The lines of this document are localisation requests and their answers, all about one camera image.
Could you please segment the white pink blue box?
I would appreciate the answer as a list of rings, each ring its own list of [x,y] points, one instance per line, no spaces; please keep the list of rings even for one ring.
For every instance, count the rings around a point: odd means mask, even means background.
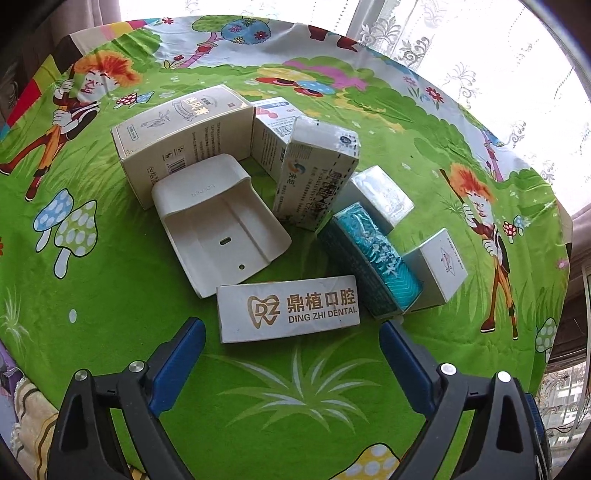
[[[252,105],[252,158],[277,182],[294,121],[304,113],[283,97],[257,100]]]

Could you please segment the white teal small box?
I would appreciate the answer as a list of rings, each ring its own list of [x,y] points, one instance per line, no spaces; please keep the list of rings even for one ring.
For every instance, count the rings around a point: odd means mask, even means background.
[[[414,209],[413,201],[380,167],[355,172],[332,204],[338,213],[360,203],[380,231],[388,235]]]

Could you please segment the white medicine box blue logo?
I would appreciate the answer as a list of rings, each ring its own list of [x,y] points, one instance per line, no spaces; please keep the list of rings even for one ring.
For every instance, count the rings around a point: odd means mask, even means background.
[[[360,152],[356,131],[307,116],[295,119],[276,184],[274,216],[317,230],[355,172]]]

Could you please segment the striped beige cushion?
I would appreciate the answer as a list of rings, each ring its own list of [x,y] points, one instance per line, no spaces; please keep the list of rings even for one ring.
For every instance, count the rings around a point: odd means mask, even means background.
[[[11,452],[30,479],[46,479],[58,410],[26,377],[16,384],[13,404],[16,423],[11,431]]]

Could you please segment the green cartoon tablecloth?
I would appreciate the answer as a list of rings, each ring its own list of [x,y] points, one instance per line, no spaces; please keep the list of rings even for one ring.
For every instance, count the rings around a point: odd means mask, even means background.
[[[441,88],[361,42],[245,16],[120,27],[78,60],[49,57],[1,136],[1,338],[55,407],[72,374],[148,356],[190,316],[207,327],[162,423],[198,479],[385,479],[422,425],[379,347],[379,322],[242,345],[218,337],[157,213],[137,202],[111,129],[228,85],[355,130],[360,167],[414,201],[400,251],[446,228],[468,278],[406,327],[441,361],[535,392],[569,276],[556,197]]]

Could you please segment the white plastic holder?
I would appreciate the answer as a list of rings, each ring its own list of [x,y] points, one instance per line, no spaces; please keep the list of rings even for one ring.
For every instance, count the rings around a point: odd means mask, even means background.
[[[153,204],[198,297],[242,283],[287,251],[290,234],[231,155],[187,166],[158,181]]]

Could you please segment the white dental box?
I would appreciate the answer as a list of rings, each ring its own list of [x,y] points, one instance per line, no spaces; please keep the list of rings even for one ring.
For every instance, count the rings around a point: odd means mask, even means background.
[[[360,324],[353,275],[221,286],[216,299],[222,344],[288,338]]]

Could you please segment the teal patterned box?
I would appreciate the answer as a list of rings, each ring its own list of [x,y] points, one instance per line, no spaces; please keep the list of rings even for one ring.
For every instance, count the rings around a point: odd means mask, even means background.
[[[342,209],[318,232],[329,258],[356,277],[363,305],[377,319],[406,313],[423,284],[359,202]]]

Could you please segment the large beige box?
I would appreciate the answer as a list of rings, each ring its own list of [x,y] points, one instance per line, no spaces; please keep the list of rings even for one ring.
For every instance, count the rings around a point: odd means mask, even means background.
[[[153,206],[159,180],[202,160],[249,157],[256,107],[225,85],[188,93],[111,129],[128,183],[141,207]]]

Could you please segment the small white square box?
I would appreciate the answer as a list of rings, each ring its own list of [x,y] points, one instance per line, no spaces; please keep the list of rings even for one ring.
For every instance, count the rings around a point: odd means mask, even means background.
[[[446,228],[406,253],[403,260],[422,284],[421,294],[406,313],[447,304],[468,278],[467,269]]]

